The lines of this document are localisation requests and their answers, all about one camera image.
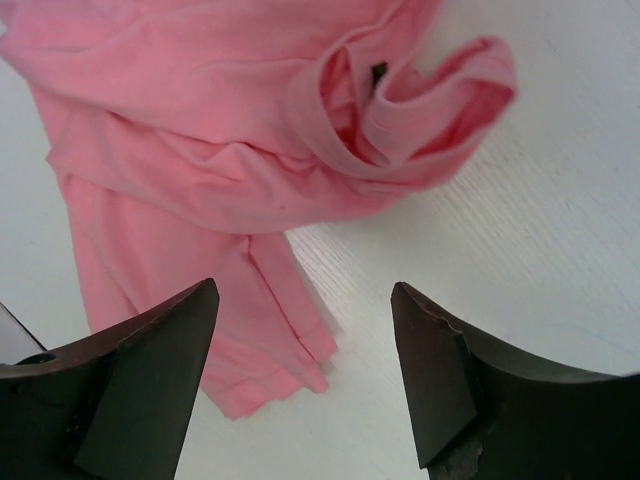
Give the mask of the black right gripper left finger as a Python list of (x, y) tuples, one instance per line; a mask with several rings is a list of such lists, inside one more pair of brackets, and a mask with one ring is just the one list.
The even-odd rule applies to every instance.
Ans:
[(216, 325), (201, 281), (56, 349), (1, 313), (5, 479), (171, 479)]

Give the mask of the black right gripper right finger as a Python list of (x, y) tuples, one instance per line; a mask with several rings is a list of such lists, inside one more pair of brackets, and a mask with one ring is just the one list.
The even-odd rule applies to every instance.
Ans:
[(564, 365), (405, 282), (391, 295), (419, 467), (433, 479), (635, 479), (639, 378)]

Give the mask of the pink t-shirt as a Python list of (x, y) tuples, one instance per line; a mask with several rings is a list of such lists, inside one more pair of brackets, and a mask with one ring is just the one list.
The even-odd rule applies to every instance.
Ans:
[(99, 331), (205, 278), (201, 386), (238, 419), (326, 391), (336, 352), (286, 238), (450, 180), (517, 94), (498, 37), (428, 73), (437, 1), (5, 1)]

